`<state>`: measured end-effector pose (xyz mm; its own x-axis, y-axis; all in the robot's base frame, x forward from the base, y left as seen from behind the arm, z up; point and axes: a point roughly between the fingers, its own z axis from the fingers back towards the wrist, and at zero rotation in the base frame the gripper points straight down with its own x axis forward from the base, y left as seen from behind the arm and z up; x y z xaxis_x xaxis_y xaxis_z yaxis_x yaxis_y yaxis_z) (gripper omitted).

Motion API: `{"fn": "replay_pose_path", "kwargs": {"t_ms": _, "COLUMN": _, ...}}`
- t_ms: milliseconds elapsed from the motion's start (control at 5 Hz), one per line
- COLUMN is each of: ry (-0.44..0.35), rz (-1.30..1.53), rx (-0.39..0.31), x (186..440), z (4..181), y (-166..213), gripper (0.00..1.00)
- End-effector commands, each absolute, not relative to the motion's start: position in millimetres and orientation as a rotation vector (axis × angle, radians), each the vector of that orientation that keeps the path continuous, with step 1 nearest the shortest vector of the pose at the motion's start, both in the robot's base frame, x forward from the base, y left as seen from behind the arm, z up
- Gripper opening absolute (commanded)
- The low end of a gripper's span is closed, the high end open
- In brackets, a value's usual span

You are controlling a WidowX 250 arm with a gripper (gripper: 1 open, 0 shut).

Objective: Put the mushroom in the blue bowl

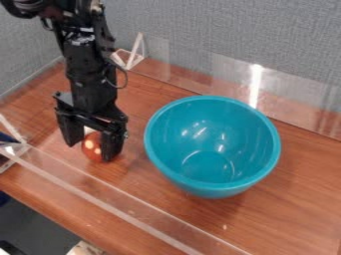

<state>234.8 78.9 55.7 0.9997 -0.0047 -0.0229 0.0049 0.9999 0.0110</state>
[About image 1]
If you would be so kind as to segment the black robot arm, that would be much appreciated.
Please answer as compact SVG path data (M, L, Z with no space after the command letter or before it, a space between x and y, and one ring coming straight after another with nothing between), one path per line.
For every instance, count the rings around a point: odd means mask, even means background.
M117 106L118 74L126 69L113 60L111 34L102 0L0 0L16 18L39 18L55 34L66 60L71 90L58 92L55 114L67 145L86 138L86 129L101 133L101 158L110 161L122 152L129 117Z

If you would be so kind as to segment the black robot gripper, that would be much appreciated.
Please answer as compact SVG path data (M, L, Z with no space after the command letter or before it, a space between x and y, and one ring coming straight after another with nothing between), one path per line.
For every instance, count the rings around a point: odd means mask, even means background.
M69 146L85 138L85 127L102 132L102 159L111 161L122 152L127 138L123 128L129 117L117 106L118 85L117 70L125 71L95 42L65 43L66 76L71 91L58 92L58 124Z

